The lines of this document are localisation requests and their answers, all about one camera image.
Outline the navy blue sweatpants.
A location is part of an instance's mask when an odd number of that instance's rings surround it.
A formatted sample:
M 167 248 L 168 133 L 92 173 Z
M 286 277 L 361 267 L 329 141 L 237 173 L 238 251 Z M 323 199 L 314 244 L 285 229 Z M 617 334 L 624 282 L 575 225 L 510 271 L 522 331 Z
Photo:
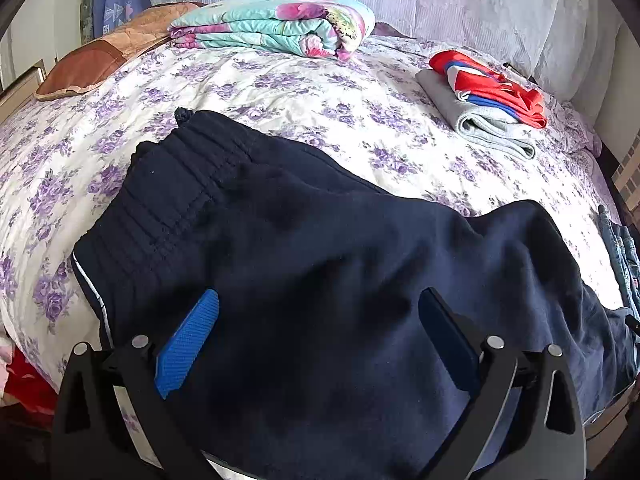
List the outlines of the navy blue sweatpants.
M 623 312 L 539 204 L 466 218 L 215 112 L 176 122 L 137 147 L 73 266 L 113 346 L 163 342 L 216 292 L 167 399 L 200 450 L 267 479 L 414 477 L 465 404 L 419 316 L 427 288 L 516 348 L 560 346 L 584 414 L 634 378 Z

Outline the red patterned cloth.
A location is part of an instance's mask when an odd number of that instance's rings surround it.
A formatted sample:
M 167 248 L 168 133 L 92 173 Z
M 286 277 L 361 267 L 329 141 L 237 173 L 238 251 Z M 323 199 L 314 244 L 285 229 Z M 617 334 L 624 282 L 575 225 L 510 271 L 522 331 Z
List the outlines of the red patterned cloth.
M 4 404 L 21 404 L 27 411 L 52 417 L 58 394 L 30 364 L 19 348 L 15 348 L 11 363 L 6 366 L 1 401 Z

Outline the blue denim jeans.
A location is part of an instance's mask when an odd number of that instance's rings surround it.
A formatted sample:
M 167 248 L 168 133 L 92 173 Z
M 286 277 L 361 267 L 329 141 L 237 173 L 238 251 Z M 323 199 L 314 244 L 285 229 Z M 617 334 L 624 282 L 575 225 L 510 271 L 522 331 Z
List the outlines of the blue denim jeans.
M 639 257 L 626 226 L 613 222 L 605 206 L 598 208 L 598 226 L 620 288 L 623 305 L 639 319 Z

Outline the folded grey garment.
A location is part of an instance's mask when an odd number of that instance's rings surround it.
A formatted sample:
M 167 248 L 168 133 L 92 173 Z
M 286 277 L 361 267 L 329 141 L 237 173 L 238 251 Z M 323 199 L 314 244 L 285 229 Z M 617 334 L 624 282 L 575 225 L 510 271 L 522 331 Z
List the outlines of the folded grey garment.
M 450 128 L 464 140 L 521 159 L 535 158 L 535 147 L 528 140 L 530 127 L 505 110 L 475 104 L 471 99 L 460 100 L 434 70 L 420 70 L 416 81 Z

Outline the beige checkered curtain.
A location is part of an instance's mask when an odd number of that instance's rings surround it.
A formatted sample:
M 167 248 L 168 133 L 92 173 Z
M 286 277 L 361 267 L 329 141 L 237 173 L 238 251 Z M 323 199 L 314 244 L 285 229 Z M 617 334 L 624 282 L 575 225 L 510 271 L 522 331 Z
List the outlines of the beige checkered curtain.
M 627 217 L 639 227 L 640 212 L 640 132 L 634 137 L 623 161 L 613 176 L 613 183 L 628 211 Z

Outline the purple floral bed sheet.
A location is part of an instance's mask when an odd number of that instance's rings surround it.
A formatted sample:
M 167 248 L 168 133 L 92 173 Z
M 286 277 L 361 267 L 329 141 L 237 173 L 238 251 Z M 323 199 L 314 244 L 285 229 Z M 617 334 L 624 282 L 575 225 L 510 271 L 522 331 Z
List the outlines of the purple floral bed sheet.
M 73 246 L 118 192 L 143 141 L 175 127 L 176 108 L 214 110 L 304 142 L 393 194 L 475 217 L 540 203 L 603 307 L 623 301 L 598 226 L 611 207 L 601 143 L 570 103 L 544 97 L 548 124 L 528 130 L 532 159 L 462 139 L 416 81 L 434 41 L 372 37 L 348 61 L 249 48 L 163 46 L 84 96 L 28 100 L 1 127 L 1 354 L 23 353 L 52 387 L 70 348 L 99 323 L 70 266 Z

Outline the red white blue garment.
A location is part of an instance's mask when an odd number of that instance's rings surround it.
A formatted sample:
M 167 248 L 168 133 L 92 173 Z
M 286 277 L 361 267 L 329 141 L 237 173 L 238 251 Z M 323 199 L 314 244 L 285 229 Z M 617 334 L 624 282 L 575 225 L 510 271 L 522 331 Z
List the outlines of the red white blue garment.
M 529 127 L 547 127 L 544 97 L 538 90 L 526 89 L 456 50 L 438 52 L 428 64 L 460 101 L 498 108 Z

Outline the brown orange pillow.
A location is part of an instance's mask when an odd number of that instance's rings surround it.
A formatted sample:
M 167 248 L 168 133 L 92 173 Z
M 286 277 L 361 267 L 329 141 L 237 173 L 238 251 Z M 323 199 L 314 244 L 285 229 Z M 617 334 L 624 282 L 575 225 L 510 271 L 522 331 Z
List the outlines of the brown orange pillow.
M 112 32 L 93 39 L 57 62 L 35 92 L 37 101 L 82 96 L 98 88 L 129 61 L 169 40 L 176 18 L 203 3 L 175 2 L 152 6 Z

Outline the folded teal pink floral blanket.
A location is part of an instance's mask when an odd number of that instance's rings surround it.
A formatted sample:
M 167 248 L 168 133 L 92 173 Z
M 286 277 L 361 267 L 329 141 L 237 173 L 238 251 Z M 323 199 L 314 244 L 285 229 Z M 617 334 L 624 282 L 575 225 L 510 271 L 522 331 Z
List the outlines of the folded teal pink floral blanket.
M 173 20 L 184 48 L 252 47 L 346 60 L 370 35 L 373 11 L 357 0 L 221 0 Z

